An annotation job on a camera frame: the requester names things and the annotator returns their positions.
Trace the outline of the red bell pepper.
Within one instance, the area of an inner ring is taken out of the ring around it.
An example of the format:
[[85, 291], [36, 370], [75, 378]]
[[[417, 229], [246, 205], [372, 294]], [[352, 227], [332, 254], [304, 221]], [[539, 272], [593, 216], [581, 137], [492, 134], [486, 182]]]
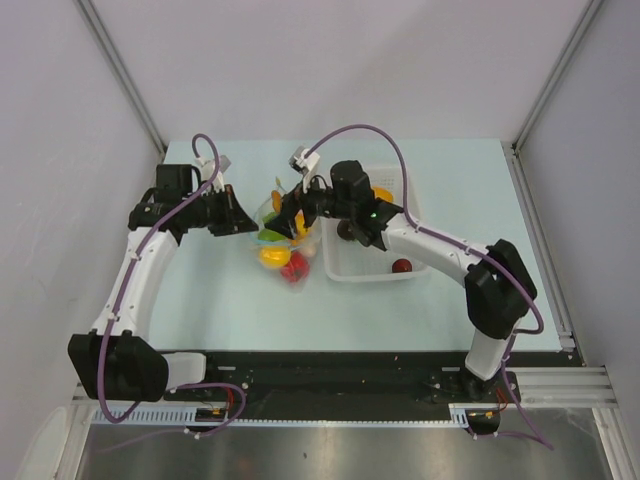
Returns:
[[291, 284], [304, 280], [310, 272], [310, 264], [306, 257], [293, 251], [289, 262], [280, 269], [281, 276]]

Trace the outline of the small orange fruit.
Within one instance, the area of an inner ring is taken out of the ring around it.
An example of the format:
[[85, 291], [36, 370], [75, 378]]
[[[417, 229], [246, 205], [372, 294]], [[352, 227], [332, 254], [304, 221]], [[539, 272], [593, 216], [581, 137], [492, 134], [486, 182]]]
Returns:
[[271, 191], [271, 203], [273, 210], [279, 213], [282, 209], [282, 195], [278, 190]]

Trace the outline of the clear zip top bag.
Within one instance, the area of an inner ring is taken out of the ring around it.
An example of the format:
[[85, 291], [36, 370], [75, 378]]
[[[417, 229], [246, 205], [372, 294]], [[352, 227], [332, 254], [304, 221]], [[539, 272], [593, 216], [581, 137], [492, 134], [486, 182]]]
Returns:
[[274, 188], [253, 215], [258, 230], [249, 236], [251, 250], [259, 264], [274, 280], [298, 292], [310, 278], [320, 249], [321, 226], [316, 221], [312, 227], [306, 228], [302, 211], [299, 211], [294, 218], [297, 233], [293, 239], [268, 229], [266, 223], [280, 212], [285, 193], [280, 179], [276, 177]]

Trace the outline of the green leaf vegetable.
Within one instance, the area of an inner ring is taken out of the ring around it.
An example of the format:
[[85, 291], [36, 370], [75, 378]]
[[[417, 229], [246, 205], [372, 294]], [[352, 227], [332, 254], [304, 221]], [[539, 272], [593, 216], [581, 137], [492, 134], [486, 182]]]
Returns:
[[262, 219], [263, 227], [258, 232], [258, 239], [260, 241], [273, 243], [273, 242], [279, 242], [279, 241], [285, 240], [285, 237], [282, 234], [266, 227], [267, 223], [271, 221], [273, 218], [275, 218], [276, 216], [277, 216], [276, 212], [270, 212], [269, 214], [263, 217]]

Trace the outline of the orange papaya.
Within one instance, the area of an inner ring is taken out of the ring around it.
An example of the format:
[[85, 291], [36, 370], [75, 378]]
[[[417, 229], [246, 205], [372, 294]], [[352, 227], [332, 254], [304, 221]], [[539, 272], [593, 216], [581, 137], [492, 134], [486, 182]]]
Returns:
[[302, 211], [299, 211], [295, 218], [296, 236], [306, 237], [309, 232], [309, 228], [305, 225], [305, 218]]

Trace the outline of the white radish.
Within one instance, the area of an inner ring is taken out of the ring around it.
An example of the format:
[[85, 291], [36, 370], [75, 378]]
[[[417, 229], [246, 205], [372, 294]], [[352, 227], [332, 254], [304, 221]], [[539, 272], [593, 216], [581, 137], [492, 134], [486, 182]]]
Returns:
[[306, 258], [314, 258], [318, 253], [319, 244], [319, 240], [304, 240], [298, 251]]

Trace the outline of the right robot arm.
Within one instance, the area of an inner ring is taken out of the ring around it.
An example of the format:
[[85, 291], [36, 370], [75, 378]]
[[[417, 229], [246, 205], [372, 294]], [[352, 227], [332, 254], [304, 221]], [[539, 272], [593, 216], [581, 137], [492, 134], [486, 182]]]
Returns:
[[515, 336], [522, 332], [520, 321], [537, 311], [537, 290], [516, 247], [506, 240], [474, 247], [419, 225], [406, 208], [375, 196], [369, 176], [356, 160], [334, 164], [330, 185], [317, 179], [312, 160], [293, 158], [290, 166], [302, 179], [283, 196], [280, 212], [267, 228], [293, 238], [300, 231], [297, 215], [305, 227], [319, 217], [344, 221], [363, 247], [410, 257], [456, 281], [465, 291], [474, 327], [461, 388], [473, 401], [493, 394], [498, 372]]

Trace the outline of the yellow lemon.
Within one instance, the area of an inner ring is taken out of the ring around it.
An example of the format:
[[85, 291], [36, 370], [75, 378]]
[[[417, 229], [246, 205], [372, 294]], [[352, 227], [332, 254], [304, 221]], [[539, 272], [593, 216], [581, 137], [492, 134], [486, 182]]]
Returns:
[[259, 262], [267, 269], [284, 267], [291, 257], [292, 251], [285, 246], [263, 246], [258, 253]]

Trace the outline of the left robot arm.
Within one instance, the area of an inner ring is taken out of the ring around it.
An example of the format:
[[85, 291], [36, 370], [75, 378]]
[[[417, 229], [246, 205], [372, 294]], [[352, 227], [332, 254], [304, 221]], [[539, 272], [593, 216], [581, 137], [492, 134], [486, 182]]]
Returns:
[[125, 256], [106, 305], [89, 332], [68, 344], [90, 398], [155, 402], [183, 385], [202, 400], [219, 392], [221, 376], [203, 354], [162, 354], [148, 333], [164, 274], [187, 233], [205, 229], [222, 237], [258, 229], [223, 180], [228, 166], [226, 159], [161, 165], [155, 186], [130, 212]]

